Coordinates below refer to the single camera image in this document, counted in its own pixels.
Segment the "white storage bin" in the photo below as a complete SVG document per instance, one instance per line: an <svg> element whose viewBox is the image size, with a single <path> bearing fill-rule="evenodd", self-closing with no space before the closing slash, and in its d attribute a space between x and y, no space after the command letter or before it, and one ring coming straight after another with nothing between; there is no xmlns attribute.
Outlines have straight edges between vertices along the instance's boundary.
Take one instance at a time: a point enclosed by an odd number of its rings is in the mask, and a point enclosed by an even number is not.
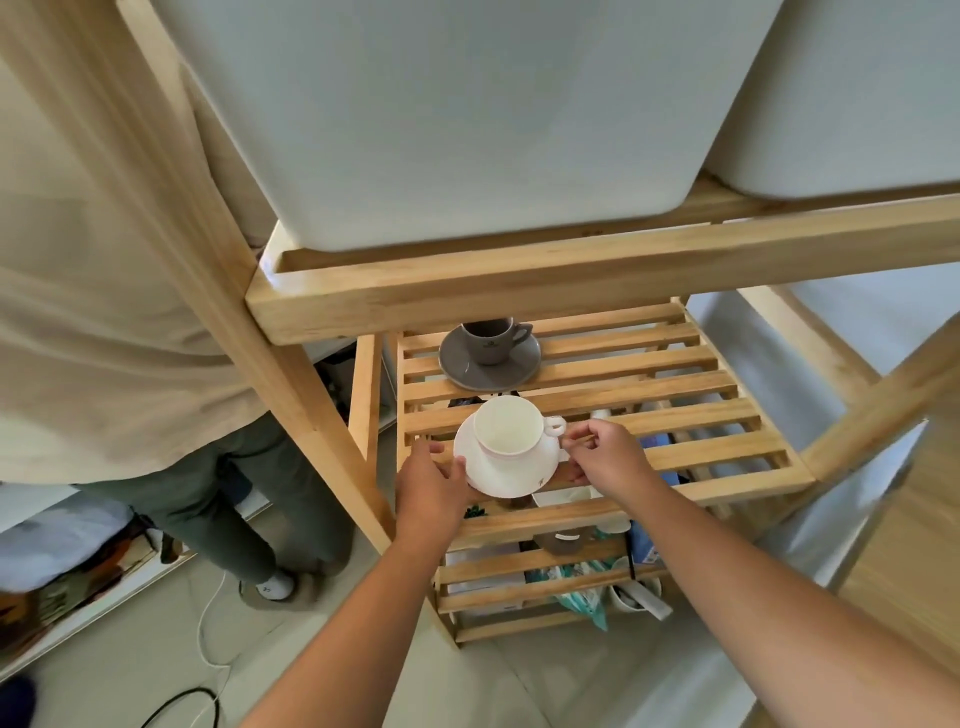
<svg viewBox="0 0 960 728"><path fill-rule="evenodd" d="M960 2L786 0L707 169L803 198L960 180Z"/></svg>
<svg viewBox="0 0 960 728"><path fill-rule="evenodd" d="M302 245L651 215L780 0L155 0Z"/></svg>

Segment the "shoe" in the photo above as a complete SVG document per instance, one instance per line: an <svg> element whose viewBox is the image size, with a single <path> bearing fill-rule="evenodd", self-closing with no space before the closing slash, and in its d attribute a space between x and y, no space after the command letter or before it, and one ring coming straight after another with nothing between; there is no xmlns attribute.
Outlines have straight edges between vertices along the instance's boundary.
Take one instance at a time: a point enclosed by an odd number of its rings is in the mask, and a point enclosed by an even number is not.
<svg viewBox="0 0 960 728"><path fill-rule="evenodd" d="M297 585L294 591L285 599L268 599L257 589L256 584L241 581L239 586L240 598L251 609L260 612L311 612L320 597L321 586L324 583L323 574L298 572L293 574Z"/></svg>

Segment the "hand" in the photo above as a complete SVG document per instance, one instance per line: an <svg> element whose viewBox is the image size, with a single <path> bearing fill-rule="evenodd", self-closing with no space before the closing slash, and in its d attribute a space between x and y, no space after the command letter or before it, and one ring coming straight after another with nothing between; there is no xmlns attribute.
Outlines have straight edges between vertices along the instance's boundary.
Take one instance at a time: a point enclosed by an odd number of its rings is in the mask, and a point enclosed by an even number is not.
<svg viewBox="0 0 960 728"><path fill-rule="evenodd" d="M467 485L465 458L454 458L445 473L430 457L443 451L443 443L418 439L396 474L396 539L442 552L456 536L464 513L481 497Z"/></svg>
<svg viewBox="0 0 960 728"><path fill-rule="evenodd" d="M578 442L587 437L591 439ZM660 481L640 443L623 425L606 420L573 423L561 446L570 455L576 482L589 483L624 508L642 482Z"/></svg>

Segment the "white cup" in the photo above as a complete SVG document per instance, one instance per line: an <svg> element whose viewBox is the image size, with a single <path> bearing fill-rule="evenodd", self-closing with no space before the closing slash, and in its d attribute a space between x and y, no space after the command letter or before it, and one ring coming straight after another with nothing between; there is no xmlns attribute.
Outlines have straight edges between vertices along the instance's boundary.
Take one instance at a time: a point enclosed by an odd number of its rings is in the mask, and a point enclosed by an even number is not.
<svg viewBox="0 0 960 728"><path fill-rule="evenodd" d="M559 438L565 431L563 417L543 417L536 405L514 395L487 400L473 415L473 434L480 448L494 457L521 457L543 435Z"/></svg>
<svg viewBox="0 0 960 728"><path fill-rule="evenodd" d="M626 556L617 559L612 568L626 569L630 566ZM617 589L629 596L639 606L635 607L628 604L617 593ZM613 584L610 587L610 600L615 609L620 612L649 612L654 617L663 621L673 614L673 607L667 604L661 597L663 596L663 585L657 578L643 579L637 581L629 580L619 584Z"/></svg>

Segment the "gray saucer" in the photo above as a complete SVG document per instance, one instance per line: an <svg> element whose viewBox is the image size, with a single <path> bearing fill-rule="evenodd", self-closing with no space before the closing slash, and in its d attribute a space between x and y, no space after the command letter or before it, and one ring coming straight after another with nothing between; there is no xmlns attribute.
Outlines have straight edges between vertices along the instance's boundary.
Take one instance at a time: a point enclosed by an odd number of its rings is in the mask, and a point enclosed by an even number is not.
<svg viewBox="0 0 960 728"><path fill-rule="evenodd" d="M505 362L485 366L470 358L464 330L456 327L440 345L440 368L450 381L470 392L509 392L540 368L540 342L531 335L513 348Z"/></svg>

